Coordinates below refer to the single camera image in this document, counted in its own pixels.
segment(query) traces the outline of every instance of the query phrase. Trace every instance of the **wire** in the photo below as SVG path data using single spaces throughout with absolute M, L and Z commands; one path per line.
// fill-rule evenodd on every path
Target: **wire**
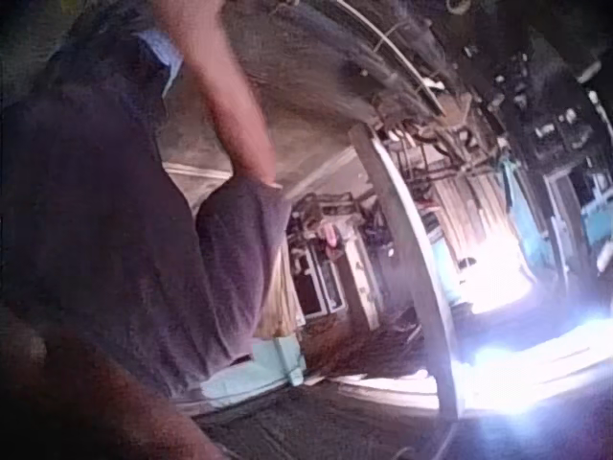
M 392 49 L 392 51 L 397 56 L 397 58 L 400 60 L 400 62 L 402 62 L 404 67 L 406 67 L 406 69 L 417 80 L 418 84 L 420 85 L 420 88 L 423 89 L 423 91 L 427 95 L 428 99 L 430 99 L 430 102 L 435 107 L 437 107 L 437 109 L 439 110 L 439 112 L 442 115 L 445 115 L 445 111 L 443 109 L 443 106 L 441 105 L 441 103 L 439 102 L 437 97 L 434 95 L 432 90 L 424 83 L 423 77 L 421 76 L 420 71 L 400 51 L 400 49 L 396 46 L 396 44 L 394 44 L 394 42 L 392 40 L 390 40 L 390 38 L 386 34 L 384 34 L 381 30 L 379 30 L 379 28 L 375 24 L 373 24 L 364 14 L 362 14 L 360 11 L 356 10 L 354 7 L 352 7 L 345 0 L 336 0 L 336 3 L 338 3 L 347 12 L 349 12 L 350 14 L 355 16 L 358 20 L 362 21 L 369 29 L 371 29 L 375 34 L 377 34 L 379 36 L 381 41 L 383 41 L 387 46 L 389 46 Z
M 389 31 L 387 31 L 385 33 L 385 36 L 389 37 L 391 34 L 393 34 L 396 29 L 404 26 L 407 24 L 407 21 L 400 21 L 397 22 L 396 24 L 394 24 L 391 29 Z M 383 38 L 379 39 L 378 43 L 375 45 L 375 47 L 373 48 L 373 51 L 376 53 L 377 51 L 379 51 L 379 48 L 381 47 L 381 45 L 383 44 Z
M 404 447 L 398 452 L 396 452 L 396 455 L 394 455 L 391 460 L 399 460 L 400 458 L 402 458 L 402 455 L 405 454 L 406 452 L 415 453 L 415 449 L 409 446 Z
M 413 171 L 411 170 L 411 158 L 409 157 L 409 154 L 407 153 L 407 147 L 406 147 L 406 139 L 404 138 L 404 132 L 401 132 L 402 136 L 400 136 L 400 143 L 402 144 L 402 156 L 404 157 L 404 161 L 405 161 L 405 166 L 403 166 L 403 168 L 406 168 L 408 174 L 409 174 L 409 178 L 412 179 L 413 178 Z
M 455 14 L 457 16 L 462 16 L 463 14 L 466 14 L 468 10 L 470 10 L 472 1 L 471 0 L 460 0 L 455 7 L 451 5 L 451 0 L 446 0 L 444 4 L 447 7 L 448 12 L 450 12 L 451 14 Z
M 404 178 L 404 165 L 402 164 L 402 158 L 400 157 L 400 151 L 396 151 L 396 161 L 398 163 L 398 171 L 402 178 Z
M 423 165 L 424 165 L 423 168 L 428 173 L 428 157 L 425 154 L 425 147 L 423 146 L 423 144 L 420 145 L 420 149 L 421 149 L 421 156 L 423 158 Z

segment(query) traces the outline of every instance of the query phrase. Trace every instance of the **metal bar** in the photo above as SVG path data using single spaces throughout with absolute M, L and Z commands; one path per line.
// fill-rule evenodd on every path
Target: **metal bar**
M 435 267 L 432 245 L 415 201 L 389 152 L 364 124 L 350 131 L 355 151 L 381 205 L 395 249 L 407 267 L 407 280 L 423 327 L 429 370 L 437 381 L 439 413 L 457 419 L 465 408 L 458 375 L 459 353 L 451 311 Z
M 566 228 L 573 245 L 573 253 L 577 258 L 578 276 L 581 279 L 589 279 L 596 276 L 596 267 L 590 260 L 590 249 L 587 242 L 587 235 L 583 228 L 581 218 L 581 205 L 573 183 L 568 175 L 562 176 L 549 183 L 552 191 L 552 198 L 556 203 L 556 210 L 560 217 L 566 222 Z
M 551 216 L 547 222 L 549 241 L 554 252 L 554 262 L 556 263 L 557 278 L 562 283 L 564 292 L 568 294 L 568 274 L 566 273 L 566 257 L 564 256 L 564 246 L 562 236 L 559 232 L 557 218 Z

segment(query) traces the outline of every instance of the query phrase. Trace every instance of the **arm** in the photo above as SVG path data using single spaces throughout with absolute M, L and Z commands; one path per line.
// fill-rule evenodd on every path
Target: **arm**
M 154 0 L 158 16 L 197 77 L 236 174 L 272 185 L 275 151 L 261 109 L 219 18 L 219 0 Z
M 65 334 L 43 338 L 3 307 L 0 320 L 0 390 L 28 413 L 79 426 L 73 437 L 122 458 L 223 458 L 190 419 L 96 350 Z

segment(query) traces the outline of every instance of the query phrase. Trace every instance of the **cable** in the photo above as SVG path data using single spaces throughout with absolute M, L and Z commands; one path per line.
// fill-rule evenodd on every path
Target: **cable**
M 397 56 L 397 58 L 400 60 L 400 62 L 402 62 L 404 67 L 406 67 L 406 69 L 417 80 L 418 84 L 420 85 L 420 89 L 422 89 L 425 92 L 430 102 L 439 110 L 440 114 L 445 115 L 443 106 L 441 105 L 437 97 L 434 95 L 432 90 L 424 83 L 423 77 L 421 76 L 420 71 L 400 51 L 400 49 L 396 46 L 396 44 L 394 44 L 394 42 L 390 40 L 390 38 L 386 34 L 384 34 L 381 30 L 379 30 L 379 28 L 375 24 L 373 24 L 364 14 L 356 10 L 345 0 L 336 0 L 336 3 L 338 3 L 338 5 L 344 8 L 347 12 L 355 16 L 358 20 L 362 21 L 364 25 L 366 25 L 369 29 L 371 29 L 375 34 L 379 36 L 381 41 L 383 41 L 387 46 L 389 46 L 392 49 L 392 51 Z
M 451 5 L 451 0 L 446 0 L 444 4 L 447 7 L 448 12 L 457 16 L 462 16 L 463 14 L 466 14 L 468 10 L 470 10 L 472 0 L 460 0 L 457 2 L 456 6 Z
M 415 449 L 409 446 L 404 447 L 398 452 L 396 452 L 396 455 L 394 455 L 391 460 L 399 460 L 400 458 L 402 458 L 402 455 L 405 454 L 406 452 L 415 453 Z
M 402 27 L 406 24 L 406 21 L 400 21 L 397 22 L 396 24 L 394 24 L 389 31 L 387 31 L 385 33 L 385 36 L 389 37 L 391 34 L 393 34 L 396 29 L 398 29 L 399 27 Z M 383 44 L 383 39 L 379 39 L 378 43 L 375 45 L 375 47 L 373 48 L 373 51 L 376 53 L 377 51 L 379 51 L 379 48 L 381 47 L 381 45 Z

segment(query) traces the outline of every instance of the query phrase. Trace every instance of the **metal frame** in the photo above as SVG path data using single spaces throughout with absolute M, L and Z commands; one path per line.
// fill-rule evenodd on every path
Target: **metal frame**
M 569 176 L 571 170 L 577 165 L 577 162 L 573 162 L 563 168 L 557 168 L 552 172 L 543 174 L 548 192 L 547 198 L 551 202 L 550 219 L 552 221 L 551 227 L 554 230 L 554 234 L 550 232 L 550 242 L 556 255 L 557 272 L 567 290 L 569 288 L 566 275 L 567 258 L 559 234 L 557 225 L 559 222 L 564 222 L 568 231 L 573 255 L 579 264 L 576 269 L 580 281 L 586 283 L 587 280 L 596 276 L 596 267 L 590 259 L 589 242 L 583 226 L 581 205 Z
M 326 285 L 323 282 L 323 275 L 321 271 L 321 267 L 319 264 L 315 262 L 315 257 L 313 255 L 313 248 L 309 245 L 307 249 L 304 251 L 301 257 L 306 258 L 306 263 L 308 264 L 308 272 L 304 272 L 305 275 L 309 276 L 313 282 L 313 287 L 315 289 L 315 294 L 317 295 L 317 300 L 319 302 L 320 310 L 316 313 L 305 313 L 303 312 L 303 316 L 306 320 L 319 318 L 321 316 L 326 316 L 327 314 L 336 313 L 345 309 L 347 307 L 347 300 L 345 298 L 345 291 L 343 290 L 343 285 L 340 281 L 340 276 L 338 274 L 338 268 L 334 264 L 331 265 L 332 276 L 334 277 L 334 281 L 338 287 L 338 292 L 341 298 L 341 305 L 332 307 L 332 299 L 329 296 L 328 291 L 326 290 Z
M 432 245 L 406 183 L 372 130 L 364 124 L 354 126 L 350 139 L 373 183 L 397 253 L 408 268 L 407 283 L 423 328 L 429 370 L 437 382 L 439 414 L 458 419 L 465 410 L 459 350 Z

